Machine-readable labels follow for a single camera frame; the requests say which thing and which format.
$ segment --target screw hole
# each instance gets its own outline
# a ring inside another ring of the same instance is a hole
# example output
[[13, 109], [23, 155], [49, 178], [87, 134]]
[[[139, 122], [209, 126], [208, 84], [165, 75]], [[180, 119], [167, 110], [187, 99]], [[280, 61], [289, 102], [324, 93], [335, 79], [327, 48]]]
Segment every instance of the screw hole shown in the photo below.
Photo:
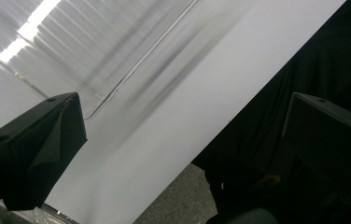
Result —
[[8, 138], [9, 138], [9, 135], [2, 135], [2, 136], [0, 136], [0, 142], [4, 142], [4, 141], [8, 140]]

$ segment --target black plastic housing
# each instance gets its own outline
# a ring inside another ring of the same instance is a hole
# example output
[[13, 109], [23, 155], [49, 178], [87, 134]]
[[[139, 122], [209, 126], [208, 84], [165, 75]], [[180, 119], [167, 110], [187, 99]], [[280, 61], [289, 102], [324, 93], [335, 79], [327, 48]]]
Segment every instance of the black plastic housing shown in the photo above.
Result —
[[351, 203], [351, 112], [327, 100], [294, 93], [283, 135], [303, 163]]
[[87, 141], [76, 92], [52, 97], [0, 129], [0, 196], [8, 210], [41, 206]]

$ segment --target black cloth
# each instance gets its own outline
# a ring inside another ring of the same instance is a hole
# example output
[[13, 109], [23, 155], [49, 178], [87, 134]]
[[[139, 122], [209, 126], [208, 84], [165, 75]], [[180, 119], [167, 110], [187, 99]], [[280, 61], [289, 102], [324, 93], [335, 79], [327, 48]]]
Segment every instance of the black cloth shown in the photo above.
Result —
[[[324, 98], [351, 111], [351, 0], [341, 6], [193, 161], [206, 171], [220, 215], [236, 214], [242, 207], [251, 205], [246, 203], [277, 194], [277, 189], [251, 186], [265, 174], [276, 174], [275, 168], [282, 166], [282, 161], [292, 162], [281, 160], [279, 155], [288, 154], [281, 135], [293, 92]], [[344, 208], [330, 193], [326, 195], [332, 200], [330, 206], [324, 201], [310, 204], [317, 206], [316, 209], [327, 207], [330, 214], [316, 210], [315, 217], [305, 220], [306, 223], [316, 223], [314, 220], [325, 216], [330, 220], [328, 223], [344, 220], [341, 216], [351, 220], [351, 208]]]

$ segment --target gray floor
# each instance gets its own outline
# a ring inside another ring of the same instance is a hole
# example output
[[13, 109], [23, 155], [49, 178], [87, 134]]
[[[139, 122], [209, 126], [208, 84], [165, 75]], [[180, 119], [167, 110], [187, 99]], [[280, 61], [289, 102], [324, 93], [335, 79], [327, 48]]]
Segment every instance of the gray floor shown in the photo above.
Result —
[[[134, 224], [200, 224], [217, 213], [204, 172], [189, 165]], [[29, 223], [0, 207], [3, 224]]]

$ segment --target fluorescent light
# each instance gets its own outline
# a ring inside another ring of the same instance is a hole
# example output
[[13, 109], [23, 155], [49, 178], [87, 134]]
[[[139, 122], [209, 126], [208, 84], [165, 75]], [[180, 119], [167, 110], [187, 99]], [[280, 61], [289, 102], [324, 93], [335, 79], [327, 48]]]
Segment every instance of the fluorescent light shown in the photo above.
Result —
[[4, 49], [0, 53], [0, 60], [3, 63], [9, 62], [9, 60], [11, 58], [13, 58], [15, 55], [17, 55], [19, 53], [19, 51], [21, 51], [21, 49], [23, 49], [27, 45], [28, 45], [28, 43], [25, 40], [23, 40], [21, 38], [17, 38], [6, 49]]
[[[33, 41], [39, 32], [37, 27], [60, 1], [61, 0], [44, 0], [31, 14], [21, 29], [18, 30], [19, 35], [27, 40]], [[0, 53], [0, 60], [3, 63], [9, 62], [9, 60], [16, 56], [26, 46], [28, 46], [28, 43], [24, 39], [18, 37]]]
[[50, 12], [56, 7], [61, 0], [45, 0], [36, 8], [31, 14], [27, 22], [34, 27], [39, 26], [42, 21], [50, 14]]
[[18, 33], [22, 37], [33, 41], [36, 34], [38, 34], [38, 28], [33, 26], [30, 22], [26, 22], [21, 29], [19, 29]]

